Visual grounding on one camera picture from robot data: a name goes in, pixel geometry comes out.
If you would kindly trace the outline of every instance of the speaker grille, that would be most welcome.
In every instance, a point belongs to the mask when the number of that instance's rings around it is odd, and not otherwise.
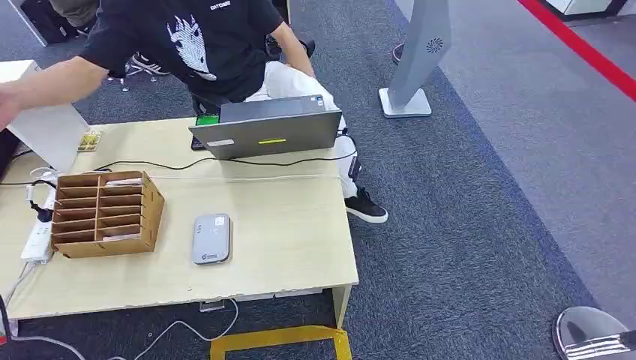
[[[428,44],[426,44],[426,51],[431,54],[438,53],[444,47],[444,40],[439,37],[435,37],[434,39],[430,39]]]

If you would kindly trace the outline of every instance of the hand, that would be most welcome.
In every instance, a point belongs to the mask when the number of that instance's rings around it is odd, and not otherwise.
[[[5,129],[20,111],[20,105],[15,101],[9,86],[0,84],[0,131]]]

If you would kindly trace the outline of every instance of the red line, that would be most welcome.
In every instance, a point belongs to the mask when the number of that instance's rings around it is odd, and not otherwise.
[[[572,31],[556,15],[537,0],[518,0],[532,15],[552,31],[565,45],[574,50],[583,60],[592,65],[605,79],[636,101],[636,80],[616,66]]]

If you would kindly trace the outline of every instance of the black t-shirt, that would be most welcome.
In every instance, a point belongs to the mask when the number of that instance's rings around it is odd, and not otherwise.
[[[193,92],[243,101],[263,84],[264,37],[282,22],[271,0],[102,0],[79,56],[123,77],[140,51]]]

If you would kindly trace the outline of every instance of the cardboard organizer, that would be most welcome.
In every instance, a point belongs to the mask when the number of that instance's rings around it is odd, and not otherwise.
[[[142,184],[107,186],[126,179],[141,179]],[[60,176],[52,248],[68,258],[153,251],[164,203],[145,172]]]

